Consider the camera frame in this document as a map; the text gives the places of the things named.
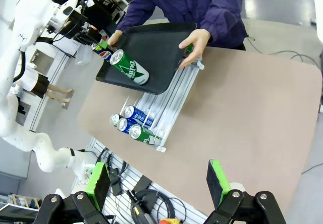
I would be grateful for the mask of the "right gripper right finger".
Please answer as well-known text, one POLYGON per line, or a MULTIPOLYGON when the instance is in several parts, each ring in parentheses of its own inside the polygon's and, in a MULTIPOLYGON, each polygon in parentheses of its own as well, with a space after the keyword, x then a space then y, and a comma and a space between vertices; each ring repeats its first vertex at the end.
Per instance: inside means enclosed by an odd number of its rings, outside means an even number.
POLYGON ((249 195, 242 184, 228 181, 218 160, 209 160, 206 182, 214 205, 206 223, 286 222, 273 193, 260 191, 249 195))

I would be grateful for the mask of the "person's right hand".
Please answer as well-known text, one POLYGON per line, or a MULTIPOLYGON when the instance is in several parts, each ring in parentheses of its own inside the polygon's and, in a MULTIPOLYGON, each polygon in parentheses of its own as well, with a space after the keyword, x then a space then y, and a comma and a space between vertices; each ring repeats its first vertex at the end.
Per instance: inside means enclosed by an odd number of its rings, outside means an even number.
POLYGON ((108 39, 107 44, 109 47, 113 49, 113 51, 116 51, 118 47, 116 46, 116 43, 122 36, 123 32, 121 30, 116 30, 108 39))

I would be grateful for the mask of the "person's left hand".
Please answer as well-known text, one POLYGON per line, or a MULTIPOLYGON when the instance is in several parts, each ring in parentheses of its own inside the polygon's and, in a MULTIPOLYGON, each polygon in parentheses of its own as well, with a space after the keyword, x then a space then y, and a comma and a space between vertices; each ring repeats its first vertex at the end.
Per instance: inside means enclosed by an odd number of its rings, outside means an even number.
POLYGON ((202 56, 204 49, 210 40, 210 33, 205 29, 196 29, 179 44, 180 49, 193 45, 193 51, 181 62, 179 69, 184 68, 202 56))

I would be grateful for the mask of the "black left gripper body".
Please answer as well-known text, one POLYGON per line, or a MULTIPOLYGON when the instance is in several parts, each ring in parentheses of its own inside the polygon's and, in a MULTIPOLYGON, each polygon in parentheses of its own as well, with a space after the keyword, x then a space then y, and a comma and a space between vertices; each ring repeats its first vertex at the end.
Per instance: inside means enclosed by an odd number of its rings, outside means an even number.
POLYGON ((67 38, 81 44, 99 43, 102 35, 89 25, 84 25, 86 23, 85 19, 86 17, 79 13, 73 13, 69 17, 70 23, 67 25, 67 38))

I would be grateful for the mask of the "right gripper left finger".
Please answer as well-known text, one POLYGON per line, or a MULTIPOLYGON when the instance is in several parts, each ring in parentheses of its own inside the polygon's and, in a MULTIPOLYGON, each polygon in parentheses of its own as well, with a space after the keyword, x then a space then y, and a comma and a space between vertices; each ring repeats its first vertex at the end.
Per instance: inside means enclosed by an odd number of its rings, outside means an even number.
POLYGON ((84 191, 47 195, 34 223, 109 223, 102 210, 110 184, 105 163, 98 162, 84 191))

